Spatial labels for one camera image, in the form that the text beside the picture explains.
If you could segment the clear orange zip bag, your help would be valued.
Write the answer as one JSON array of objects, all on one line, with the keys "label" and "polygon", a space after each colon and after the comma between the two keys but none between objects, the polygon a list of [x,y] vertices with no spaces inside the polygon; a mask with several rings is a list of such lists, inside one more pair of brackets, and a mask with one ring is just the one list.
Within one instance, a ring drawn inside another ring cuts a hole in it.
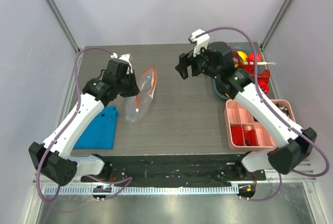
[{"label": "clear orange zip bag", "polygon": [[147,68],[138,81],[139,94],[129,97],[125,103],[125,118],[127,122],[139,122],[153,100],[157,85],[156,67]]}]

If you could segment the dark red toy fruit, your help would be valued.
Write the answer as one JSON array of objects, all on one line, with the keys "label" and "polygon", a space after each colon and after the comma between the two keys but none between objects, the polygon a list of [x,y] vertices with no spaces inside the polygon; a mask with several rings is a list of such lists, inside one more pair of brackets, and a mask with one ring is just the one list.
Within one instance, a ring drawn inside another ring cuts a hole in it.
[{"label": "dark red toy fruit", "polygon": [[234,62],[234,67],[239,67],[241,64],[240,56],[237,53],[237,51],[233,51],[233,62]]}]

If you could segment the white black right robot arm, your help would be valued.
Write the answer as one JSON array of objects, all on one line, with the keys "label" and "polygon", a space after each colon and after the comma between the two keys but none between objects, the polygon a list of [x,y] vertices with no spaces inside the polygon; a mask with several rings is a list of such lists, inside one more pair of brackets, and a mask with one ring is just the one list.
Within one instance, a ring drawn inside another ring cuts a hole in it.
[{"label": "white black right robot arm", "polygon": [[303,128],[288,118],[263,92],[257,92],[254,78],[244,69],[236,68],[232,49],[224,42],[213,42],[204,48],[195,48],[179,56],[176,71],[183,79],[205,74],[214,79],[217,87],[247,109],[275,141],[275,148],[250,152],[235,166],[235,174],[246,180],[254,171],[273,168],[281,174],[290,173],[306,159],[317,134],[312,128]]}]

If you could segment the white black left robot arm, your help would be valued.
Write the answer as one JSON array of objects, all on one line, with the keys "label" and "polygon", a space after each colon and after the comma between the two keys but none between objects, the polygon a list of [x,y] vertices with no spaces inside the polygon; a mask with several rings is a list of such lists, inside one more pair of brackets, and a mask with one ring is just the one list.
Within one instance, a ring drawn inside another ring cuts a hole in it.
[{"label": "white black left robot arm", "polygon": [[98,181],[110,178],[109,163],[100,155],[72,157],[71,152],[91,121],[117,96],[139,93],[130,55],[111,58],[101,79],[89,80],[80,99],[58,128],[41,144],[33,142],[29,154],[35,169],[59,186],[75,177],[93,175]]}]

